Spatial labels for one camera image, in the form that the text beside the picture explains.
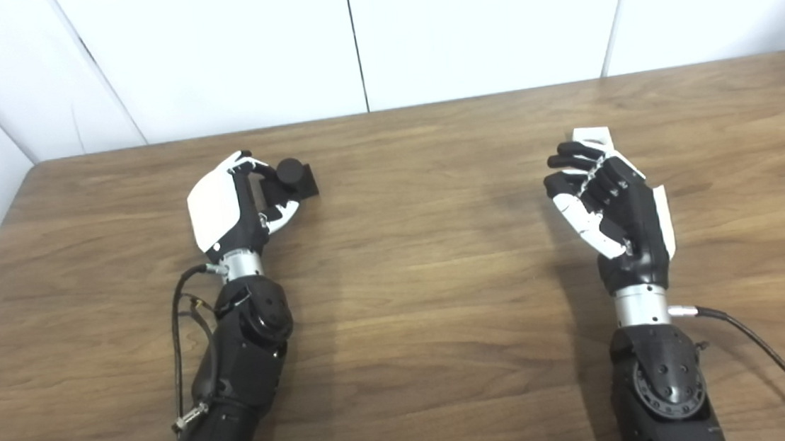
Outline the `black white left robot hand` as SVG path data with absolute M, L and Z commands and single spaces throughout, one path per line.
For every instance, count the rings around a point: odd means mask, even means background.
M 273 188 L 275 197 L 258 209 L 252 175 L 261 177 L 260 189 Z M 187 197 L 193 237 L 212 263 L 232 251 L 263 252 L 270 235 L 297 214 L 300 201 L 277 171 L 250 151 L 236 151 L 204 175 Z

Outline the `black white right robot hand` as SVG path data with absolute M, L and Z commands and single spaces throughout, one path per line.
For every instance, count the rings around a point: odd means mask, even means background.
M 579 237 L 597 252 L 611 295 L 632 286 L 669 287 L 675 232 L 665 188 L 611 146 L 567 141 L 547 159 L 547 197 Z

